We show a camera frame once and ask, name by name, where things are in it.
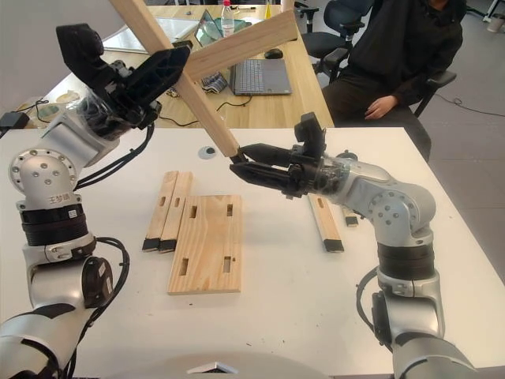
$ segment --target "black end cap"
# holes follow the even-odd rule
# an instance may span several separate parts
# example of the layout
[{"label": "black end cap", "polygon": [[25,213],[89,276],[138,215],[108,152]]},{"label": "black end cap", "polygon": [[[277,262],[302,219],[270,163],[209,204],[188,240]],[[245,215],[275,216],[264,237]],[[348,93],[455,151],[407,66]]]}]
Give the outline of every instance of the black end cap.
[{"label": "black end cap", "polygon": [[142,245],[142,251],[152,251],[159,248],[159,238],[145,239]]},{"label": "black end cap", "polygon": [[344,245],[342,244],[342,241],[339,239],[325,239],[323,243],[324,247],[326,248],[326,251],[329,252],[344,251]]},{"label": "black end cap", "polygon": [[159,251],[162,253],[174,251],[176,245],[177,245],[176,239],[167,239],[166,241],[160,241],[159,242]]}]

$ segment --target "laptop keyboard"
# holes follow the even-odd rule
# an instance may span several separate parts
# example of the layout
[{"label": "laptop keyboard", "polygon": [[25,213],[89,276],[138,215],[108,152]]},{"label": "laptop keyboard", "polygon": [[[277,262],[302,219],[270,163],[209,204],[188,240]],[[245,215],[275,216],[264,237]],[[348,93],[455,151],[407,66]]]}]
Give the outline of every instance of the laptop keyboard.
[{"label": "laptop keyboard", "polygon": [[241,78],[235,83],[239,92],[264,92],[263,66],[256,59],[247,59],[236,65],[237,76]]}]

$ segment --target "gray floor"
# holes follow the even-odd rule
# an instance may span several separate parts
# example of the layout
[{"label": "gray floor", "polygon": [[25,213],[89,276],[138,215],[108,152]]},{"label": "gray floor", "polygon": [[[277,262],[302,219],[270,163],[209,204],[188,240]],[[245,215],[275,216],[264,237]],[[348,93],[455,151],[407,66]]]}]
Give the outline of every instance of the gray floor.
[{"label": "gray floor", "polygon": [[[331,32],[323,22],[327,2],[306,2],[321,9],[314,17],[314,31]],[[468,0],[483,12],[491,2]],[[497,10],[505,13],[505,4]],[[304,32],[305,20],[298,23]],[[458,97],[467,107],[505,114],[505,33],[488,32],[487,24],[472,13],[462,24],[465,41],[451,67],[458,79],[439,94]],[[323,74],[318,79],[321,87],[327,85]],[[435,97],[420,120],[433,139],[430,167],[505,283],[505,118],[466,111]],[[481,377],[503,378],[505,367],[482,370]]]}]

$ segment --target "black jacket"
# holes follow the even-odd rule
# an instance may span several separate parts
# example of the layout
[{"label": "black jacket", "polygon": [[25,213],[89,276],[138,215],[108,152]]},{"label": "black jacket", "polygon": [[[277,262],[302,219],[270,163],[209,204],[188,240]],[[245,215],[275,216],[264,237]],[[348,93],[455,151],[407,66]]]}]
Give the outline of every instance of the black jacket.
[{"label": "black jacket", "polygon": [[381,81],[402,105],[422,99],[425,83],[445,71],[462,45],[465,0],[438,11],[428,0],[376,0],[349,66]]}]

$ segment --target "cable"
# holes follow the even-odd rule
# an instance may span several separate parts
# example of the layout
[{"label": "cable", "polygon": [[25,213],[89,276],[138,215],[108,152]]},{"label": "cable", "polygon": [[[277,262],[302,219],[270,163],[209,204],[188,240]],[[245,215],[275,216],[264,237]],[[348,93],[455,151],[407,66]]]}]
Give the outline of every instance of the cable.
[{"label": "cable", "polygon": [[177,121],[175,121],[173,118],[170,118],[170,117],[159,116],[159,118],[161,118],[162,120],[172,121],[175,125],[180,126],[181,128],[183,128],[185,126],[190,126],[192,124],[196,124],[197,122],[200,122],[198,120],[195,120],[195,121],[188,122],[187,124],[180,124]]},{"label": "cable", "polygon": [[49,100],[42,100],[42,99],[38,99],[37,101],[35,101],[33,103],[33,105],[29,106],[29,107],[26,107],[26,108],[22,108],[22,109],[18,109],[16,112],[24,112],[24,111],[28,111],[28,110],[31,110],[33,107],[35,106],[38,106],[40,104],[47,104],[49,103]]},{"label": "cable", "polygon": [[87,177],[82,178],[79,182],[77,182],[75,190],[80,190],[81,188],[101,182],[105,178],[108,178],[112,174],[118,172],[127,163],[131,162],[135,157],[137,157],[145,150],[154,132],[155,132],[154,124],[149,125],[144,141],[137,148],[130,149],[129,153],[127,153],[126,155],[122,156],[119,159],[116,159],[114,162],[110,163],[109,165],[105,166],[100,170],[97,170],[93,174],[90,174]]},{"label": "cable", "polygon": [[492,112],[484,112],[484,111],[479,111],[478,109],[473,109],[473,108],[465,107],[463,105],[463,100],[461,100],[458,97],[453,98],[453,100],[449,100],[449,99],[446,99],[445,97],[443,97],[442,95],[439,95],[438,93],[436,93],[435,96],[438,96],[439,98],[441,98],[446,103],[453,104],[456,107],[460,107],[462,109],[466,109],[467,111],[470,111],[470,112],[481,113],[481,114],[489,114],[491,116],[497,116],[497,117],[505,117],[505,114],[492,113]]},{"label": "cable", "polygon": [[[119,292],[121,292],[121,289],[125,285],[126,279],[128,278],[129,274],[129,262],[130,262],[129,254],[125,246],[122,244],[122,242],[112,237],[98,237],[96,241],[105,243],[107,245],[113,246],[121,250],[122,262],[119,264],[121,266],[121,273],[119,274],[118,282],[116,283],[111,292],[111,297],[109,298],[109,301],[105,305],[98,307],[89,317],[88,321],[86,322],[86,325],[84,326],[82,332],[80,333],[79,342],[84,338],[84,335],[86,334],[87,330],[93,326],[93,323],[96,320],[98,320],[100,316],[102,316],[103,312],[105,312],[107,307],[114,301],[116,296],[118,296]],[[76,363],[77,363],[77,347],[73,351],[72,358],[70,359],[69,363],[67,364],[66,368],[63,371],[62,379],[72,378],[73,372],[76,368]]]},{"label": "cable", "polygon": [[365,290],[367,284],[370,282],[370,280],[372,280],[376,276],[377,276],[377,267],[375,267],[373,270],[371,270],[369,273],[363,276],[363,279],[361,279],[360,283],[356,286],[357,314],[360,315],[363,322],[367,324],[367,326],[370,328],[372,332],[373,332],[373,324],[369,321],[368,317],[366,317],[366,314],[363,310],[363,305],[361,304],[361,297],[363,296],[363,291]]},{"label": "cable", "polygon": [[222,103],[218,109],[216,109],[215,111],[216,112],[219,112],[219,110],[224,107],[225,105],[231,105],[232,107],[245,107],[247,104],[249,104],[251,102],[251,100],[253,99],[253,96],[249,95],[249,98],[247,99],[247,101],[245,101],[244,103],[240,103],[240,104],[232,104],[232,103],[228,103],[227,101],[225,101],[224,103]]},{"label": "cable", "polygon": [[[221,108],[224,107],[225,105],[230,105],[232,107],[245,107],[247,104],[249,104],[251,102],[252,99],[253,99],[253,96],[249,95],[249,98],[244,103],[232,104],[232,103],[228,103],[227,101],[225,101],[224,103],[222,103],[221,105],[219,105],[219,107],[217,107],[217,109],[215,111],[219,112],[221,110]],[[177,122],[173,118],[170,118],[170,117],[159,116],[159,118],[161,118],[163,120],[172,121],[175,125],[180,126],[182,128],[185,127],[185,126],[190,126],[192,124],[196,124],[197,122],[200,122],[198,120],[195,120],[195,121],[188,122],[187,124],[181,124],[180,122]]]}]

